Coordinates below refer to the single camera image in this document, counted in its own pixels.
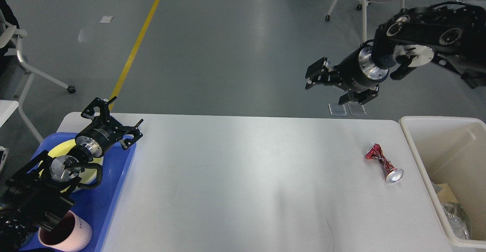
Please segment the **pink cup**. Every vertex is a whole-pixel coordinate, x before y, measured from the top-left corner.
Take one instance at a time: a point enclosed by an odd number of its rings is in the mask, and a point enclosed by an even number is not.
[[[64,252],[80,251],[88,245],[91,237],[91,226],[71,210],[51,232],[43,228],[39,228],[38,232],[42,245]]]

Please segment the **clear plastic piece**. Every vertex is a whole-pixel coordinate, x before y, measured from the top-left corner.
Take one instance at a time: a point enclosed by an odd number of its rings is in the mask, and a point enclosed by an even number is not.
[[[329,103],[329,111],[335,117],[345,117],[347,115],[346,107],[335,103]]]
[[[457,238],[471,239],[471,221],[462,205],[453,202],[441,203],[442,210]]]
[[[349,102],[347,107],[349,108],[351,115],[366,115],[365,106],[358,102]]]

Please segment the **plastic bag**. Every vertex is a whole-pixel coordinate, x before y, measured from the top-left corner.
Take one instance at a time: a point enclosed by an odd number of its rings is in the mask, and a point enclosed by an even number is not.
[[[441,203],[442,210],[457,238],[471,239],[471,221],[462,205],[453,202]]]

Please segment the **chair wheel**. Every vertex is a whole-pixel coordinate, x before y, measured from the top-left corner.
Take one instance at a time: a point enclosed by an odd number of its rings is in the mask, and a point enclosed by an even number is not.
[[[74,86],[69,86],[67,90],[68,93],[76,93],[76,88]]]

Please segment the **can lid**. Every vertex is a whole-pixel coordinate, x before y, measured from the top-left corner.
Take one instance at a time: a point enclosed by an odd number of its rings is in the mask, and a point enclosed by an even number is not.
[[[394,169],[388,173],[385,180],[389,183],[396,183],[403,178],[403,169]]]

